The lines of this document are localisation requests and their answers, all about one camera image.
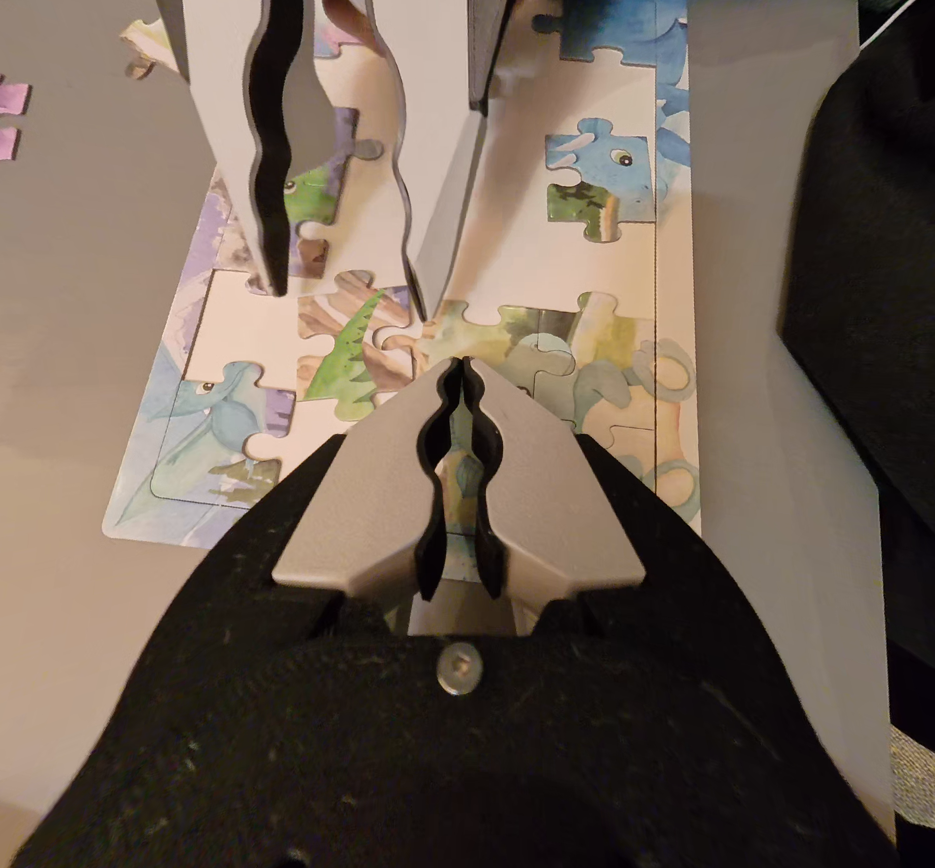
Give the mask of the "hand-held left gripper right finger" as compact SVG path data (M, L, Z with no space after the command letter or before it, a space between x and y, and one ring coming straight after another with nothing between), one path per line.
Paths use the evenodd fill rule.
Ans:
M482 360L465 360L465 403L482 465L475 553L486 591L553 602L643 581L571 428Z

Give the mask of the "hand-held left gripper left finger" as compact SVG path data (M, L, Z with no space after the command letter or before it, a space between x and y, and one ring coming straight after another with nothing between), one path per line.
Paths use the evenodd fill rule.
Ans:
M447 531L438 464L464 363L440 361L339 441L275 568L281 585L352 598L429 601L444 568Z

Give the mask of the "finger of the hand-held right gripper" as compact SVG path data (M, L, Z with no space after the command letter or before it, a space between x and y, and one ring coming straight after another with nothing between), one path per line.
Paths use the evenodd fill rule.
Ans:
M450 282L485 141L488 97L515 0L365 0L399 106L393 174L402 258L427 322Z
M259 286L288 290L286 182L321 166L315 0L156 0Z

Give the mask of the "green tail brown puzzle piece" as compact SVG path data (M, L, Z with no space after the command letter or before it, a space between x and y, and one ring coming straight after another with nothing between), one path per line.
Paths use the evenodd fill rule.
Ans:
M365 418L378 394L397 392L413 380L410 348L374 343L377 331L410 323L407 288L379 288L367 271L342 272L330 292L300 297L297 401L335 402L341 421Z

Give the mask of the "blue winged corner puzzle piece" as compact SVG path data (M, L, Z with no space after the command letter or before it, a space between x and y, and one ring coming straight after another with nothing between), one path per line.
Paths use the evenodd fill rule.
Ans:
M296 394L258 385L260 366L230 362L216 382L182 380L155 409L160 425L152 494L248 509L279 481L281 465L246 453L255 434L286 435Z

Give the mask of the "dinosaur puzzle board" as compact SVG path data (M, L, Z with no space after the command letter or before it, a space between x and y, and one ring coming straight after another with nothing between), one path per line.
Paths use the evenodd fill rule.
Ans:
M465 301L468 321L496 324L501 305L576 312L579 296L597 291L618 299L619 314L653 320L654 395L638 388L625 409L601 402L580 427L564 421L594 437L699 531L688 11L684 54L670 38L661 61L637 65L608 49L597 49L591 63L562 59L558 34L531 26L534 15L561 7L562 0L530 0L509 27L443 301ZM255 434L245 445L251 458L279 463L279 480L322 440L361 420L338 420L335 402L297 401L298 299L330 292L336 275L351 270L371 273L379 288L405 286L395 251L402 215L389 157L395 130L389 72L360 47L328 57L317 61L325 84L360 110L357 137L382 141L382 157L350 160L337 220L320 225L329 243L324 276L290 277L282 299L263 296L254 282L240 223L214 174L103 518L112 538L207 548L247 510L152 494L160 441L153 416L182 380L216 382L228 363L247 361L260 366L259 386L296 394L286 435ZM591 243L579 225L547 219L548 185L572 185L578 177L546 168L545 136L575 133L586 117L607 119L615 134L644 136L649 145L656 221L625 224L612 243ZM410 305L409 326L377 331L378 348L412 351L424 323Z

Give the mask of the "scattered loose puzzle pieces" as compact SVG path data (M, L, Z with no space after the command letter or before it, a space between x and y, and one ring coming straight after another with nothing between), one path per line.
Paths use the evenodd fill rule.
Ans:
M181 69L170 46L165 23L158 18L151 23L132 21L120 34L130 52L124 74L135 81L145 79L156 67L181 75Z

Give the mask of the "teal yellow green puzzle piece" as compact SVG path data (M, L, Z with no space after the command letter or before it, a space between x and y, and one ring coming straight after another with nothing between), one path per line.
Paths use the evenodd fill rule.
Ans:
M618 313L618 299L597 291L576 312L544 310L535 348L533 398L580 427L598 403L625 409L637 389L655 393L655 322Z

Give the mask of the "plain blue corner puzzle piece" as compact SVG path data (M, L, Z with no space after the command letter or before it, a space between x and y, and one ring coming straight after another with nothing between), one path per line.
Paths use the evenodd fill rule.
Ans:
M558 14L536 14L535 33L559 36L559 56L591 63L597 49L619 51L625 63L661 61L670 38L684 54L687 0L562 0Z

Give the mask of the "purple blue yellow puzzle piece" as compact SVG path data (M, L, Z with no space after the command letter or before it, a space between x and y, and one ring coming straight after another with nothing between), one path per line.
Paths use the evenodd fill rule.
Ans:
M1 74L1 161L13 161L17 156L21 130L8 120L25 114L31 92L29 84L10 82Z

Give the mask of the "grey brown green puzzle piece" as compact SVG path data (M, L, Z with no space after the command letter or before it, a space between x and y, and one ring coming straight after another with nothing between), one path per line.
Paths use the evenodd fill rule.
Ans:
M289 245L288 274L290 277L318 280L323 278L329 253L329 243L320 225L303 220L295 226Z

